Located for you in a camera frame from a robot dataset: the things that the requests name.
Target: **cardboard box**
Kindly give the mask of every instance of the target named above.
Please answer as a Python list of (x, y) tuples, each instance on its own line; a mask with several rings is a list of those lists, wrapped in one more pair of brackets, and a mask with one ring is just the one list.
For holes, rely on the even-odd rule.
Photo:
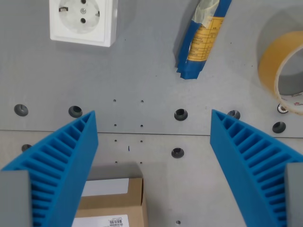
[(143, 179), (87, 181), (72, 227), (148, 227)]

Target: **packaging tape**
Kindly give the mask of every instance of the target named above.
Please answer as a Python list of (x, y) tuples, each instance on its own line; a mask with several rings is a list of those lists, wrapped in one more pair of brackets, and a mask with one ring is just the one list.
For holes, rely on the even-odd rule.
[(262, 84), (286, 110), (299, 115), (303, 115), (303, 92), (291, 96), (280, 95), (278, 82), (286, 62), (301, 49), (303, 49), (303, 31), (286, 33), (270, 44), (258, 68)]

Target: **barcode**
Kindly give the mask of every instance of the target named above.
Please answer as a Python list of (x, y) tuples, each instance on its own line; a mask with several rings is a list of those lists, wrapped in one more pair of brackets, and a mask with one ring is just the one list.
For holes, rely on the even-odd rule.
[(109, 221), (109, 223), (110, 223), (110, 226), (123, 226), (121, 219), (111, 220), (111, 221)]

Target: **barcode label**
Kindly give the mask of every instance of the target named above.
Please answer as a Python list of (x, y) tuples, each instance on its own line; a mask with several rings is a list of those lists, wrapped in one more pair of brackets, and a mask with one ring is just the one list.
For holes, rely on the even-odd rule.
[(129, 227), (128, 216), (112, 215), (112, 216), (98, 216), (75, 218), (72, 227)]
[(123, 226), (121, 219), (111, 220), (109, 221), (109, 223), (110, 223), (109, 226)]

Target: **screw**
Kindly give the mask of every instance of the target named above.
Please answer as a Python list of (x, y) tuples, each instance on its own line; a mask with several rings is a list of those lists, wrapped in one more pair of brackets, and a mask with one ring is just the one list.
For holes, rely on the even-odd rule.
[(86, 9), (82, 8), (82, 9), (80, 9), (80, 12), (81, 12), (82, 14), (86, 14)]

